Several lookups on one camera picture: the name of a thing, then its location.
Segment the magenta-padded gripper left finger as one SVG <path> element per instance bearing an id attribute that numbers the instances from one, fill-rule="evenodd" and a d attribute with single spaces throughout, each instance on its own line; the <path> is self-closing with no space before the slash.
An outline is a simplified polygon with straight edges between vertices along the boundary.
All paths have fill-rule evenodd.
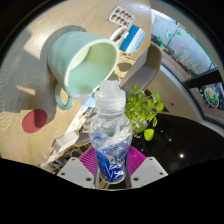
<path id="1" fill-rule="evenodd" d="M 79 157 L 71 157 L 58 176 L 84 188 L 97 188 L 99 176 L 94 149 L 87 149 Z"/>

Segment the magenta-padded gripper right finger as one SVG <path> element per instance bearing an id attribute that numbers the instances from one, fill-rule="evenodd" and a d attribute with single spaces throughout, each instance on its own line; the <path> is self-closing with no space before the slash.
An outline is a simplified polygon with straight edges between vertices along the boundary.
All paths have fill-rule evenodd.
<path id="1" fill-rule="evenodd" d="M 155 157 L 146 157 L 132 146 L 128 150 L 126 168 L 127 188 L 140 188 L 167 176 Z"/>

